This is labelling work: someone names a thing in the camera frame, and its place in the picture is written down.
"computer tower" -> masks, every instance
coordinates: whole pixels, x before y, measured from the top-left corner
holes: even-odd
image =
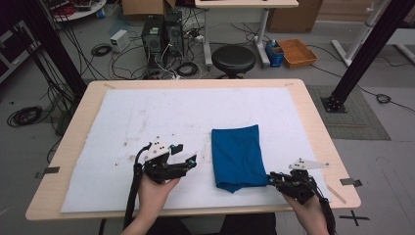
[[[164,68],[168,58],[168,41],[163,15],[150,15],[146,18],[141,38],[148,67]]]
[[[168,12],[165,18],[168,41],[171,44],[170,56],[182,57],[184,53],[182,12]]]

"table leg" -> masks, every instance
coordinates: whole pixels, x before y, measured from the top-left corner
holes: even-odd
[[[415,65],[415,55],[405,45],[395,44],[394,46]]]
[[[342,45],[340,44],[338,40],[332,40],[333,46],[338,51],[339,55],[342,57],[343,61],[348,67],[351,65],[351,62],[357,50],[364,43],[367,36],[372,31],[372,28],[376,24],[375,23],[376,19],[379,17],[379,15],[382,13],[384,8],[387,6],[387,3],[388,3],[387,0],[381,0],[379,5],[375,9],[372,9],[373,11],[372,14],[370,14],[369,18],[366,20],[365,24],[360,29],[359,33],[354,38],[354,41],[348,47],[347,52],[345,51],[345,49],[342,47]]]
[[[211,62],[210,44],[208,42],[208,9],[205,10],[204,54],[205,54],[205,64],[207,65],[207,68],[210,69],[212,62]]]
[[[268,19],[268,14],[269,14],[269,9],[268,8],[263,9],[262,19],[260,21],[259,36],[256,36],[254,38],[256,50],[259,53],[263,68],[269,67],[269,59],[268,59],[268,56],[266,56],[265,48],[263,47],[263,44],[262,44],[262,38],[265,32],[266,20]]]

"black stool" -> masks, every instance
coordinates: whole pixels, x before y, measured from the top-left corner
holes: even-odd
[[[250,49],[242,46],[223,46],[211,54],[213,65],[226,74],[217,77],[242,78],[238,73],[250,71],[255,63],[255,54]]]

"folded blue towel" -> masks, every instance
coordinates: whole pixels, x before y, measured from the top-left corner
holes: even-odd
[[[259,128],[213,129],[211,149],[216,187],[234,193],[267,185],[259,147]]]

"black metal frame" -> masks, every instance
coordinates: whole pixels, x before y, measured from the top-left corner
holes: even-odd
[[[6,1],[0,9],[4,10],[0,11],[0,15],[8,18],[3,24],[13,26],[16,19],[24,21],[35,40],[40,42],[68,84],[74,96],[73,102],[78,104],[87,85],[82,80],[61,39],[52,28],[51,22],[46,17],[46,10],[39,1],[41,0]]]
[[[322,98],[326,112],[342,111],[347,96],[415,5],[415,0],[391,0],[330,97]]]

